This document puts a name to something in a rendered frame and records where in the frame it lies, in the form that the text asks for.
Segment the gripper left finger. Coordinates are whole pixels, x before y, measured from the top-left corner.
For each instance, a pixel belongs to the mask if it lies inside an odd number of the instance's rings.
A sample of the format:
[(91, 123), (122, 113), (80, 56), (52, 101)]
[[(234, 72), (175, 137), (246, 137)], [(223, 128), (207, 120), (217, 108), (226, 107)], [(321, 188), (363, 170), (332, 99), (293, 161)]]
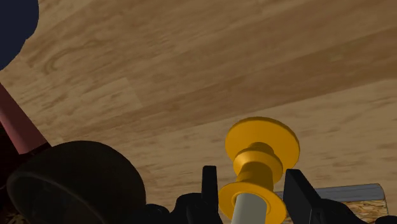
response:
[(218, 180), (215, 165), (202, 169), (200, 193), (179, 196), (169, 218), (170, 224), (223, 224), (218, 212)]

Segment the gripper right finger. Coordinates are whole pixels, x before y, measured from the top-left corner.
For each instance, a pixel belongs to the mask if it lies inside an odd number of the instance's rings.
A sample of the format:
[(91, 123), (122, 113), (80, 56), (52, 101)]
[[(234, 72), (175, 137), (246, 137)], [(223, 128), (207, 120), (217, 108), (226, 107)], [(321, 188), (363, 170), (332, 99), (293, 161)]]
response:
[[(293, 224), (368, 224), (345, 204), (322, 199), (298, 169), (286, 171), (282, 199)], [(397, 216), (381, 216), (375, 224), (397, 224)]]

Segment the yellow candlestick with white candle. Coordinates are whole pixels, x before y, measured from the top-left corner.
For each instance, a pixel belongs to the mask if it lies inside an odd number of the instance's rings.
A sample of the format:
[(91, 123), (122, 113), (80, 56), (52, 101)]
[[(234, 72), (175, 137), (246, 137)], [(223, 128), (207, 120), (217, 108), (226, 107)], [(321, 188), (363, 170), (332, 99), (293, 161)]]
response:
[(219, 190), (221, 211), (231, 224), (282, 224), (287, 209), (274, 185), (298, 162), (295, 133), (272, 118), (245, 118), (228, 131), (225, 149), (237, 178)]

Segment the grey block with patterned side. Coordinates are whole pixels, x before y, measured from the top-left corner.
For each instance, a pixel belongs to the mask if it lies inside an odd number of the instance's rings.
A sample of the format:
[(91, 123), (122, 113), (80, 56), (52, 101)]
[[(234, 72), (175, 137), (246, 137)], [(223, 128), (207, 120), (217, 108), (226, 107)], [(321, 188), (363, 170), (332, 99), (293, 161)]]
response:
[(389, 215), (384, 189), (378, 183), (314, 188), (322, 199), (345, 204), (359, 219), (375, 224), (381, 216)]

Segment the black round bowl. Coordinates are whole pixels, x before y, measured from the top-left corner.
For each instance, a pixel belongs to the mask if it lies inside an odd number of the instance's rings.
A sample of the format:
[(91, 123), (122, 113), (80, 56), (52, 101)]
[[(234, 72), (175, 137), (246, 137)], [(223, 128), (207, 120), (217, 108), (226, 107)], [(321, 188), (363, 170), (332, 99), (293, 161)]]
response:
[(124, 224), (146, 205), (136, 168), (94, 141), (62, 143), (34, 155), (9, 176), (6, 189), (29, 224)]

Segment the pink red bar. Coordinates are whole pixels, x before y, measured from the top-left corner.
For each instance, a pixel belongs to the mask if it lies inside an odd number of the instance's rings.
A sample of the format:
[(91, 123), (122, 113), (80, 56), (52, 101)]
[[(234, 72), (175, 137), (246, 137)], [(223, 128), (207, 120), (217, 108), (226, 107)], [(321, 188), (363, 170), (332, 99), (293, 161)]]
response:
[(47, 143), (42, 133), (1, 83), (0, 123), (20, 155), (29, 153)]

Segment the dark blue rounded object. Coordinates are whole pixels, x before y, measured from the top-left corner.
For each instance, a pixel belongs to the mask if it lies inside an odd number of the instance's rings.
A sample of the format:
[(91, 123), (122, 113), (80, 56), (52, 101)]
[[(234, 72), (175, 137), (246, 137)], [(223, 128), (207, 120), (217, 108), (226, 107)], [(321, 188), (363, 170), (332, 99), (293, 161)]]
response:
[(38, 20), (38, 0), (0, 0), (0, 71), (20, 53)]

